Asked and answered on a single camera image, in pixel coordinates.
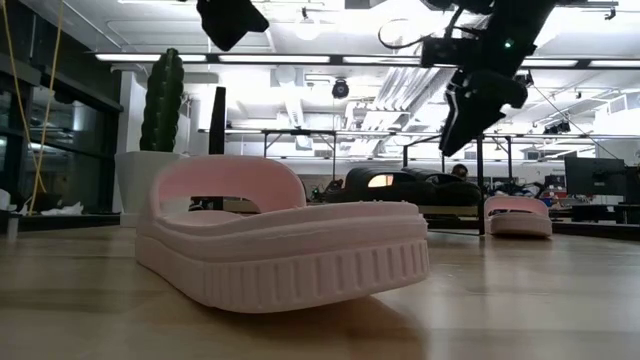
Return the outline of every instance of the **yellow cable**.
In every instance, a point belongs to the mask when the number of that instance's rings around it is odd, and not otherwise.
[[[51,81],[49,82],[49,99],[47,100],[47,111],[44,116],[44,125],[42,128],[42,138],[40,139],[40,156],[38,157],[38,165],[36,166],[36,179],[40,177],[42,169],[42,157],[44,154],[44,139],[47,136],[47,124],[49,123],[49,113],[51,112],[51,100],[53,100],[53,83],[56,79],[56,69],[58,67],[58,50],[60,50],[60,37],[62,35],[62,20],[64,17],[64,0],[60,0],[60,10],[58,12],[58,35],[56,38],[56,48],[53,51],[53,65],[51,66]],[[29,216],[33,214],[33,205],[36,203],[38,195],[38,181],[33,185],[33,199],[29,205]]]
[[[13,71],[13,81],[16,87],[16,96],[18,97],[18,106],[20,107],[20,116],[22,117],[22,126],[24,127],[24,134],[25,134],[25,137],[27,138],[27,147],[29,148],[29,150],[31,150],[31,157],[33,159],[33,165],[35,167],[37,166],[38,162],[36,160],[36,152],[33,151],[33,148],[31,147],[31,132],[29,129],[29,124],[27,123],[27,116],[25,115],[25,112],[24,112],[24,105],[22,104],[22,96],[20,96],[20,84],[18,83],[18,72],[16,71],[16,61],[15,61],[15,57],[13,56],[13,42],[11,40],[11,30],[9,29],[9,15],[7,14],[6,0],[2,0],[2,13],[4,16],[4,30],[5,30],[5,33],[7,34],[7,45],[9,46],[9,59],[11,60],[11,70]],[[40,174],[36,175],[35,182],[36,184],[40,182],[40,187],[42,188],[42,191],[44,191],[45,193],[47,192],[47,190],[44,187],[44,183],[42,182],[42,177],[40,176]]]

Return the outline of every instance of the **cable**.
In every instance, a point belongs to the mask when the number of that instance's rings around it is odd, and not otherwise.
[[[447,25],[447,27],[446,27],[446,31],[445,31],[445,34],[444,34],[444,38],[445,39],[451,38],[454,29],[458,29],[460,31],[464,31],[464,32],[470,33],[472,35],[476,35],[476,36],[478,35],[477,32],[472,30],[472,29],[461,28],[461,27],[455,26],[456,23],[458,22],[458,20],[460,19],[460,16],[462,15],[463,12],[464,12],[464,8],[462,8],[462,7],[458,7],[458,9],[456,9],[456,12],[453,14],[453,16],[451,17],[451,20],[449,21],[449,25]],[[410,42],[408,44],[402,44],[402,45],[392,45],[392,44],[389,44],[387,42],[384,42],[382,40],[382,29],[384,29],[385,26],[387,26],[387,25],[389,25],[391,23],[394,23],[394,22],[398,22],[398,21],[409,21],[409,19],[401,18],[401,19],[390,20],[386,24],[382,25],[380,27],[380,30],[378,30],[378,41],[380,41],[380,44],[382,44],[382,46],[384,46],[387,49],[390,49],[390,50],[406,49],[408,47],[411,47],[413,45],[416,45],[416,44],[419,44],[419,43],[423,42],[424,40],[432,37],[435,34],[435,32],[433,32],[433,33],[431,33],[429,35],[422,36],[419,39],[414,40],[414,41],[412,41],[412,42]]]
[[[456,9],[455,14],[453,14],[453,17],[451,17],[451,21],[449,21],[449,25],[447,26],[447,30],[444,33],[444,38],[445,39],[450,39],[451,35],[453,35],[453,29],[456,26],[456,23],[458,22],[458,19],[460,19],[460,16],[462,15],[462,13],[464,12],[464,8],[462,6],[458,6],[458,8]]]
[[[60,50],[60,38],[62,36],[62,20],[64,18],[64,0],[60,0],[60,9],[58,10],[58,34],[56,36],[56,47],[53,51],[53,64],[51,66],[51,80],[49,81],[49,99],[47,100],[47,110],[44,116],[44,124],[42,128],[42,137],[40,138],[40,156],[36,166],[36,178],[40,176],[42,170],[42,158],[44,157],[44,140],[47,136],[47,124],[49,123],[49,115],[51,114],[51,100],[53,100],[53,83],[56,79],[56,69],[58,67],[58,51]],[[33,214],[33,206],[38,196],[38,181],[33,186],[33,200],[29,204],[29,216]]]
[[[592,138],[587,132],[582,130],[578,125],[576,125],[573,121],[571,121],[571,119],[569,119],[567,115],[565,115],[560,109],[558,109],[558,107],[553,103],[553,101],[551,101],[544,93],[542,93],[542,91],[540,91],[540,89],[538,89],[537,86],[535,85],[532,85],[532,86],[549,103],[549,105],[551,105],[558,112],[558,114],[560,114],[565,120],[567,120],[576,129],[578,129],[578,131],[580,131],[585,137],[587,137],[587,139],[591,140],[591,142],[593,142],[597,147],[604,150],[607,154],[613,156],[614,159],[620,160],[620,158],[615,156],[611,151],[607,150],[606,147],[602,146],[599,142],[597,142],[594,138]]]
[[[384,24],[384,25],[382,25],[380,27],[380,30],[378,30],[378,41],[380,41],[380,44],[382,44],[382,46],[386,47],[387,49],[390,49],[390,50],[406,49],[406,48],[411,47],[413,45],[419,44],[419,43],[423,42],[425,39],[430,38],[431,36],[433,36],[433,33],[429,34],[429,35],[421,36],[418,40],[415,40],[415,41],[412,41],[412,42],[410,42],[408,44],[403,44],[403,45],[392,45],[392,44],[389,44],[387,42],[384,42],[382,40],[382,29],[384,29],[385,26],[387,26],[387,25],[389,25],[391,23],[399,22],[399,21],[409,21],[409,19],[393,19],[393,20],[389,20],[386,24]]]
[[[7,46],[9,47],[9,59],[11,61],[11,71],[13,72],[13,82],[16,88],[16,96],[18,97],[18,107],[20,108],[20,117],[22,118],[22,126],[24,128],[24,135],[27,139],[27,147],[31,150],[31,157],[33,159],[34,167],[37,166],[38,161],[36,159],[36,152],[33,151],[33,147],[31,146],[31,131],[29,129],[29,124],[27,123],[27,116],[24,111],[24,104],[22,104],[22,96],[20,95],[20,84],[18,82],[18,72],[16,71],[16,60],[13,55],[13,41],[11,40],[11,29],[9,28],[9,15],[7,13],[7,0],[2,0],[2,14],[4,16],[4,31],[7,35]],[[42,181],[42,177],[40,175],[35,178],[36,184],[40,183],[40,187],[43,192],[47,192],[44,187],[44,182]]]

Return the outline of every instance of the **person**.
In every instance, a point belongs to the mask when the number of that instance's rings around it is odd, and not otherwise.
[[[462,180],[467,180],[467,174],[469,174],[469,170],[466,166],[457,164],[453,167],[453,170],[451,170],[451,174],[461,178]]]

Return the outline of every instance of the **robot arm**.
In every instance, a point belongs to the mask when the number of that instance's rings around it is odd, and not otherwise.
[[[440,149],[451,156],[505,115],[505,104],[521,108],[526,88],[514,81],[556,5],[579,6],[588,0],[422,0],[439,9],[458,6],[444,38],[426,38],[422,66],[458,67],[446,97],[450,111]],[[198,0],[202,27],[213,43],[230,50],[247,32],[263,32],[269,22],[250,0]],[[465,29],[475,38],[454,39],[451,32],[463,10],[489,16],[485,29]]]
[[[459,151],[505,115],[505,104],[521,108],[527,89],[514,80],[525,57],[533,55],[534,41],[556,5],[584,0],[428,0],[442,9],[489,15],[485,29],[470,30],[475,39],[427,38],[422,66],[450,64],[458,67],[447,86],[449,115],[440,150],[445,156]]]

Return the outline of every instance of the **light fixture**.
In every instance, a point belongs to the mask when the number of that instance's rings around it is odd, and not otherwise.
[[[156,62],[160,59],[160,54],[135,54],[135,53],[114,53],[114,54],[96,54],[96,58],[100,61],[108,62]],[[180,58],[185,63],[206,63],[207,56],[203,54],[180,54]]]
[[[262,134],[262,130],[227,129],[225,134]]]
[[[360,65],[420,65],[418,56],[345,56],[342,60],[345,64]]]
[[[438,136],[438,133],[420,133],[420,132],[399,132],[396,136]]]
[[[329,56],[313,55],[220,55],[222,63],[250,63],[250,64],[328,64]]]
[[[553,68],[553,67],[574,67],[578,63],[578,60],[554,60],[554,59],[525,59],[522,62],[524,67],[539,67],[539,68]]]
[[[594,60],[589,67],[640,68],[640,60]]]
[[[336,80],[335,76],[325,75],[325,74],[305,74],[304,81],[305,82],[322,82],[330,84]]]
[[[395,133],[390,131],[336,131],[336,135],[389,136],[395,135]]]
[[[302,40],[311,41],[320,35],[320,20],[307,15],[307,8],[302,8],[302,16],[296,20],[296,36]]]

